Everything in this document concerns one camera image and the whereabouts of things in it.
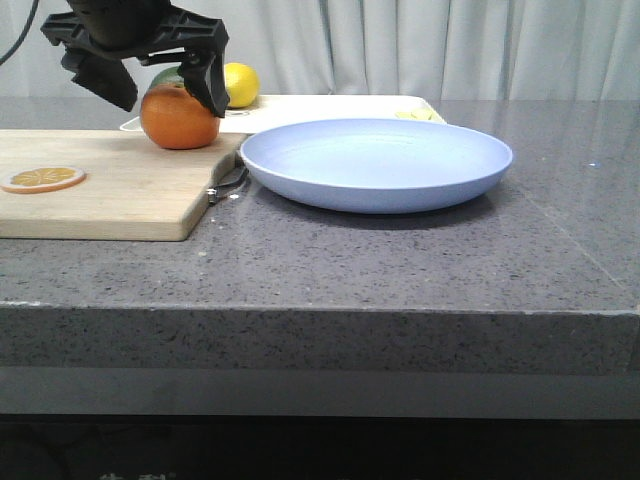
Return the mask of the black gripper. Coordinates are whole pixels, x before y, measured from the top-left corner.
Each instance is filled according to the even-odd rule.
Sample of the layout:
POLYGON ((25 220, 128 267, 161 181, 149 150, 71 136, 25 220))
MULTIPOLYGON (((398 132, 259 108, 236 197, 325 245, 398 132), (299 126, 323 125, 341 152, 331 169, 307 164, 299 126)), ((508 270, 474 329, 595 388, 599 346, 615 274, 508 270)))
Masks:
POLYGON ((122 59, 181 62, 187 91, 214 116, 224 118, 230 98, 223 54, 229 40, 222 20, 169 1, 71 1, 67 13, 52 14, 41 27, 66 53, 61 65, 72 82, 130 112, 138 89, 122 59))

